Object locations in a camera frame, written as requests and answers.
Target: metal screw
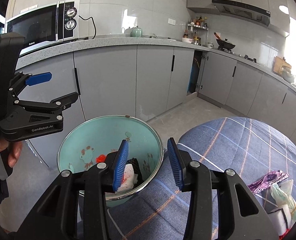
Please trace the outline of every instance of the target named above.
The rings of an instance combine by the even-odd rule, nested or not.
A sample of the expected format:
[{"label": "metal screw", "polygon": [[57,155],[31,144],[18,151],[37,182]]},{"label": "metal screw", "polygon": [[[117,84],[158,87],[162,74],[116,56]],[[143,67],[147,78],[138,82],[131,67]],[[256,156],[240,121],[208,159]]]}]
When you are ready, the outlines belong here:
[{"label": "metal screw", "polygon": [[200,163],[197,161],[192,161],[192,162],[190,162],[190,166],[198,168],[200,166]]},{"label": "metal screw", "polygon": [[70,174],[69,170],[64,170],[63,172],[61,172],[61,176],[63,176],[63,177],[68,177],[69,174]]},{"label": "metal screw", "polygon": [[226,170],[226,173],[227,173],[229,176],[233,176],[233,175],[235,175],[235,171],[232,170],[232,169],[227,169],[227,170]]},{"label": "metal screw", "polygon": [[106,163],[98,163],[98,164],[97,164],[97,168],[98,168],[98,169],[104,169],[104,168],[106,168],[106,166],[107,166]]}]

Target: blue gripper pad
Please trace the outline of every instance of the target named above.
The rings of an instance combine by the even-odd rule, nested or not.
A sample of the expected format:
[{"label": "blue gripper pad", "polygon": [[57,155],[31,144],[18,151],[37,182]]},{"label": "blue gripper pad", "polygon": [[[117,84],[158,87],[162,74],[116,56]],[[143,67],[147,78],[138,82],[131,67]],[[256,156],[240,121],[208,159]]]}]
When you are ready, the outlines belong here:
[{"label": "blue gripper pad", "polygon": [[26,80],[26,85],[33,86],[33,85],[41,84],[44,82],[48,82],[50,79],[52,79],[52,74],[50,72],[41,73],[41,74],[30,76]]}]

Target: green teapot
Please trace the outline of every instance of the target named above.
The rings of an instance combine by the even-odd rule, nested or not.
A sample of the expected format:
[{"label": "green teapot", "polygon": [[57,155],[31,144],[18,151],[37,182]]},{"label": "green teapot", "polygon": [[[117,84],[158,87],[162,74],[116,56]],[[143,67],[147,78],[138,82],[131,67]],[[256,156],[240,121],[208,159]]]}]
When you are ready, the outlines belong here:
[{"label": "green teapot", "polygon": [[130,33],[130,36],[131,37],[142,37],[143,36],[143,30],[142,30],[142,28],[139,28],[137,26],[137,27],[133,27],[131,29],[132,29],[132,31]]}]

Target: wooden cutting board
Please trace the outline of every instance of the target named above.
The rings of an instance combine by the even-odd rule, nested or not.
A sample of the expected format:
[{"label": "wooden cutting board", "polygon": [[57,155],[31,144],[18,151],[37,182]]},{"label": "wooden cutting board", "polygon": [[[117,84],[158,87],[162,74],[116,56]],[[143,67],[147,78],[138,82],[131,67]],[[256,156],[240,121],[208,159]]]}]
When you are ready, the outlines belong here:
[{"label": "wooden cutting board", "polygon": [[273,65],[273,72],[275,72],[275,73],[277,73],[277,74],[279,74],[279,75],[281,75],[281,72],[282,72],[282,66],[287,66],[287,67],[289,67],[289,68],[291,68],[291,65],[290,64],[288,64],[288,63],[286,63],[286,61],[285,60],[283,60],[282,58],[280,58],[280,57],[275,57],[275,60],[274,60],[274,65]]}]

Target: range hood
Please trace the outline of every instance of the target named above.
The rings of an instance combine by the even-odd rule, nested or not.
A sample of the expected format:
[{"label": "range hood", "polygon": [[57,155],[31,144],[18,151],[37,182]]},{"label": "range hood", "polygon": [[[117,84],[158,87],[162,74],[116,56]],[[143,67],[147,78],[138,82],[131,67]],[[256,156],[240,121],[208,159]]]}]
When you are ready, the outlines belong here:
[{"label": "range hood", "polygon": [[269,26],[270,12],[246,3],[231,0],[212,0],[221,14],[243,18],[244,20]]}]

